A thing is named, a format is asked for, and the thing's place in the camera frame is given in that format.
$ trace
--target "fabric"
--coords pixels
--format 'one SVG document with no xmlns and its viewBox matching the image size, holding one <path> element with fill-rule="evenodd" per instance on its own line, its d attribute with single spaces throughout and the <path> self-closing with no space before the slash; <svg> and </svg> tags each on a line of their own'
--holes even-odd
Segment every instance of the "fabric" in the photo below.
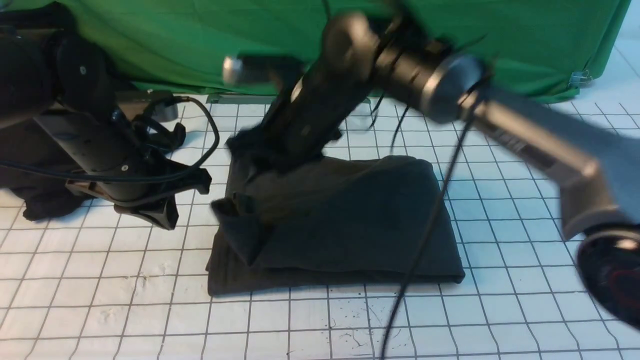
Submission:
<svg viewBox="0 0 640 360">
<path fill-rule="evenodd" d="M 409 156 L 324 158 L 247 185 L 249 173 L 246 162 L 232 158 L 227 196 L 212 203 L 220 221 L 207 266 L 212 296 L 399 282 L 439 191 L 431 164 Z M 389 188 L 395 190 L 380 191 Z M 417 274 L 418 282 L 465 276 L 444 206 Z"/>
<path fill-rule="evenodd" d="M 275 94 L 222 83 L 225 56 L 291 54 L 314 61 L 326 15 L 320 0 L 58 0 L 80 33 L 105 49 L 144 88 L 174 92 Z M 51 0 L 15 1 L 9 10 Z M 572 72 L 602 75 L 630 0 L 408 0 L 434 36 L 496 58 L 496 82 L 541 101 L 561 101 Z M 387 13 L 383 1 L 329 0 L 332 13 Z"/>
<path fill-rule="evenodd" d="M 27 120 L 0 129 L 3 160 L 55 170 L 79 170 L 77 163 L 34 121 Z M 38 176 L 2 168 L 0 188 L 10 189 L 25 201 L 24 218 L 31 221 L 71 214 L 88 197 L 73 195 L 64 179 Z"/>
</svg>

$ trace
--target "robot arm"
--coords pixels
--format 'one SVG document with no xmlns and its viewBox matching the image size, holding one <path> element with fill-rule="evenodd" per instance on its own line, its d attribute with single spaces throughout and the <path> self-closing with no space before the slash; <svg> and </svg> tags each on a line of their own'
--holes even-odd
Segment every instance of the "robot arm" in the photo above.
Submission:
<svg viewBox="0 0 640 360">
<path fill-rule="evenodd" d="M 211 177 L 205 169 L 163 154 L 182 144 L 184 127 L 171 132 L 151 119 L 155 104 L 192 99 L 162 92 L 117 94 L 102 51 L 72 31 L 0 32 L 0 53 L 0 129 L 34 119 L 82 170 L 68 176 L 71 192 L 105 199 L 117 212 L 163 229 L 176 226 L 176 193 L 208 193 Z M 140 108 L 146 111 L 139 113 Z M 126 113 L 132 112 L 138 114 L 129 120 Z"/>
<path fill-rule="evenodd" d="M 259 172 L 284 173 L 313 161 L 374 88 L 430 121 L 473 120 L 476 129 L 558 185 L 564 237 L 587 236 L 577 260 L 586 288 L 640 329 L 640 140 L 484 84 L 481 61 L 429 40 L 413 21 L 391 22 L 382 32 L 374 28 L 361 13 L 330 20 L 318 60 L 282 88 L 260 125 L 230 139 L 234 156 L 249 156 Z M 243 66 L 247 59 L 228 59 L 225 77 L 248 79 L 270 69 L 259 61 Z"/>
</svg>

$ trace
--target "black cloth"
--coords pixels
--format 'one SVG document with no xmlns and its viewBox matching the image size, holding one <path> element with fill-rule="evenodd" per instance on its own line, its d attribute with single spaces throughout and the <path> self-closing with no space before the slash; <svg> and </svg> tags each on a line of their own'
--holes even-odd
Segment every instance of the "black cloth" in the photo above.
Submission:
<svg viewBox="0 0 640 360">
<path fill-rule="evenodd" d="M 27 120 L 0 129 L 0 157 L 47 170 L 71 172 L 78 164 L 35 122 Z M 71 214 L 89 196 L 75 196 L 66 180 L 0 168 L 0 188 L 10 189 L 25 202 L 22 214 L 30 221 Z"/>
<path fill-rule="evenodd" d="M 249 185 L 249 165 L 232 159 L 227 193 L 214 201 L 208 292 L 399 282 L 439 191 L 430 163 L 409 156 L 324 158 Z M 460 283 L 465 273 L 442 206 L 416 282 Z"/>
</svg>

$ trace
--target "green backdrop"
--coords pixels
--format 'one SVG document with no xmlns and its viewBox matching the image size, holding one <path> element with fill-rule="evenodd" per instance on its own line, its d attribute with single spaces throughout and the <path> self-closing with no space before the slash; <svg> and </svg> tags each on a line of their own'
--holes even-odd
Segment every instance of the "green backdrop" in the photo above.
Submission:
<svg viewBox="0 0 640 360">
<path fill-rule="evenodd" d="M 272 88 L 228 88 L 221 63 L 239 51 L 289 53 L 313 60 L 326 22 L 320 0 L 58 0 L 83 36 L 98 43 L 143 88 L 210 94 L 273 94 Z M 50 0 L 18 0 L 9 10 Z M 630 0 L 413 0 L 434 35 L 497 56 L 497 79 L 541 101 L 578 93 L 573 72 L 602 75 Z M 381 1 L 330 0 L 332 12 L 380 13 Z"/>
</svg>

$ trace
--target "white surface with grid lines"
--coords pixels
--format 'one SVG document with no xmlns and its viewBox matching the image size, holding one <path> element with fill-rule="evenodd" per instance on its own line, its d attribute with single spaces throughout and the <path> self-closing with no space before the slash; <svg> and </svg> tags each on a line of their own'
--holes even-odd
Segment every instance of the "white surface with grid lines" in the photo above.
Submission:
<svg viewBox="0 0 640 360">
<path fill-rule="evenodd" d="M 638 2 L 630 15 L 640 19 Z M 595 87 L 554 105 L 623 136 L 640 138 L 640 28 L 627 21 Z M 403 108 L 369 105 L 348 118 L 326 153 L 380 158 Z M 263 105 L 214 105 L 222 143 L 260 120 Z M 197 108 L 181 108 L 189 136 L 172 158 L 194 162 L 212 143 Z M 441 179 L 458 126 L 409 112 L 394 154 L 432 162 Z M 179 226 L 153 229 L 94 200 L 74 214 L 30 223 L 22 201 L 0 192 L 1 359 L 372 359 L 397 286 L 295 288 L 211 299 L 207 262 L 229 155 L 205 164 L 209 195 L 177 197 Z M 479 133 L 465 142 L 447 207 L 467 276 L 416 286 L 395 323 L 390 359 L 633 360 L 640 333 L 594 304 L 573 267 L 579 238 L 558 231 L 557 189 Z"/>
</svg>

